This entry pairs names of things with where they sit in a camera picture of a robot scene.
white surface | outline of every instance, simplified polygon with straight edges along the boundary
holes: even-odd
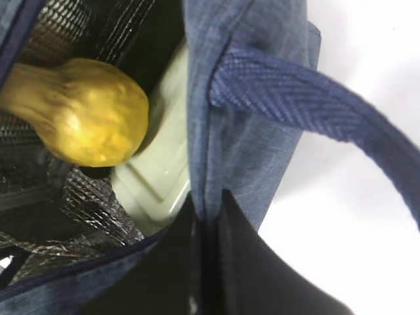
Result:
[[[418,16],[412,0],[308,0],[323,36],[319,70],[417,145]],[[420,314],[420,233],[389,180],[354,146],[305,135],[260,235],[357,315]]]
[[[159,131],[152,143],[111,176],[118,201],[146,235],[169,224],[190,189],[186,136],[188,50],[176,51],[159,86],[150,98],[150,123],[162,111]]]

denim fabric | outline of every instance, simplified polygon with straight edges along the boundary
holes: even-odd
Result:
[[[212,225],[228,188],[258,228],[301,131],[210,106],[211,74],[231,40],[315,67],[319,32],[306,21],[305,0],[186,1],[185,17],[189,162],[198,215]]]
[[[1,301],[0,314],[77,314],[81,306],[104,292],[136,266],[153,246],[154,244],[97,268],[84,269],[85,263],[82,263],[82,268],[75,267],[79,269],[77,272]]]

white plastic container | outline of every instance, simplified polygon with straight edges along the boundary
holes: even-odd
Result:
[[[190,189],[186,133],[188,50],[183,43],[150,97],[153,141],[115,167],[116,197],[146,235],[168,225]]]

zipper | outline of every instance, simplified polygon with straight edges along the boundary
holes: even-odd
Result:
[[[23,292],[27,292],[31,289],[34,289],[35,287],[39,287],[43,284],[46,284],[48,282],[59,280],[68,276],[73,276],[81,272],[87,272],[92,269],[104,266],[106,264],[113,263],[119,259],[123,259],[138,251],[142,251],[143,249],[146,249],[151,245],[155,244],[162,237],[162,235],[166,233],[166,230],[167,229],[165,228],[164,230],[159,231],[158,233],[146,238],[145,240],[140,241],[139,243],[122,247],[107,255],[93,258],[88,261],[78,262],[71,266],[58,268],[49,272],[48,274],[28,278],[14,285],[6,287],[5,289],[0,290],[0,303]]]

bag strap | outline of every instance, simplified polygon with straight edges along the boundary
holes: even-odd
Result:
[[[214,74],[210,102],[282,125],[353,142],[382,168],[420,224],[420,153],[374,107],[326,76],[231,44]]]

